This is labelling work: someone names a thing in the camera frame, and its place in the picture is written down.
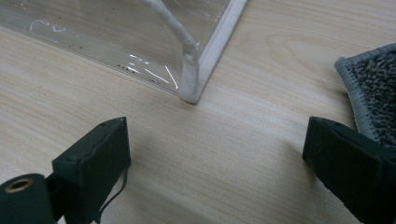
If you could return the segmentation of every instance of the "metal ring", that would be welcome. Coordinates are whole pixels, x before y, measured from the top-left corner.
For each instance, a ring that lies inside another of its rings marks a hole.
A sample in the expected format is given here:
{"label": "metal ring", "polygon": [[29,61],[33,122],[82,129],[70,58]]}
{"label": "metal ring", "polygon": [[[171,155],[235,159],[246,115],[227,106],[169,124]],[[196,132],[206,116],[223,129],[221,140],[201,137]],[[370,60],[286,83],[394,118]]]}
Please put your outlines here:
{"label": "metal ring", "polygon": [[29,188],[33,184],[33,179],[31,178],[24,178],[24,179],[19,179],[11,184],[9,184],[6,187],[6,192],[7,193],[15,193],[24,189]]}

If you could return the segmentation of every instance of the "black device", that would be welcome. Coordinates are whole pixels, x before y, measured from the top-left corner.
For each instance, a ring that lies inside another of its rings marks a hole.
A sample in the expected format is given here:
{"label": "black device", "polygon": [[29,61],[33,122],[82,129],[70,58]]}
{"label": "black device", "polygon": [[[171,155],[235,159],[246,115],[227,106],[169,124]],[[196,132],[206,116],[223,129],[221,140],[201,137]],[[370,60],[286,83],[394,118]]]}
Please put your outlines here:
{"label": "black device", "polygon": [[366,224],[390,224],[396,215],[396,152],[347,126],[311,117],[304,160],[347,209]]}
{"label": "black device", "polygon": [[[1,224],[100,223],[123,190],[131,164],[126,118],[96,126],[52,161],[53,173],[21,175],[0,186]],[[124,172],[121,190],[105,203]]]}

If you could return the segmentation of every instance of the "transparent acrylic box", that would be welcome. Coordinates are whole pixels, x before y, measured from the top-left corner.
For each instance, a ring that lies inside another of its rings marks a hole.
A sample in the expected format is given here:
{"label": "transparent acrylic box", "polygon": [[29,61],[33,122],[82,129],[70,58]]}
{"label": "transparent acrylic box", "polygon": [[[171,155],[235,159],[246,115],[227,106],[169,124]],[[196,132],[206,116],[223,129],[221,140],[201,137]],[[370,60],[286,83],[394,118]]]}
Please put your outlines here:
{"label": "transparent acrylic box", "polygon": [[0,0],[0,24],[196,104],[247,0]]}

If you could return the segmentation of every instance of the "gray carpet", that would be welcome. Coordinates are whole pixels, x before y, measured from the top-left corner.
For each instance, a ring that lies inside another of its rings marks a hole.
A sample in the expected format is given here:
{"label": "gray carpet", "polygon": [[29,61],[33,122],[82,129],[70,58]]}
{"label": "gray carpet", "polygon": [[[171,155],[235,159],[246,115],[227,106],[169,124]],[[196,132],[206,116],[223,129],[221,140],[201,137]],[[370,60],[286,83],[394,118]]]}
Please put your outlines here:
{"label": "gray carpet", "polygon": [[335,68],[346,85],[359,132],[396,150],[396,44],[341,58]]}

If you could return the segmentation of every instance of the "wooden floor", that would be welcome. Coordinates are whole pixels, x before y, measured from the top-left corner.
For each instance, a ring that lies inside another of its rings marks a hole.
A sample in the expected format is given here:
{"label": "wooden floor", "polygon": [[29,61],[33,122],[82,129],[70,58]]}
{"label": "wooden floor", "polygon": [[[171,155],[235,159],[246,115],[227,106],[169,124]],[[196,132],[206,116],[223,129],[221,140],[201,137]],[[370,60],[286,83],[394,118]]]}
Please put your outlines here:
{"label": "wooden floor", "polygon": [[304,163],[306,126],[355,128],[333,64],[395,42],[395,11],[249,0],[198,105],[0,28],[0,183],[49,175],[90,129],[126,116],[133,164],[103,223],[359,223]]}

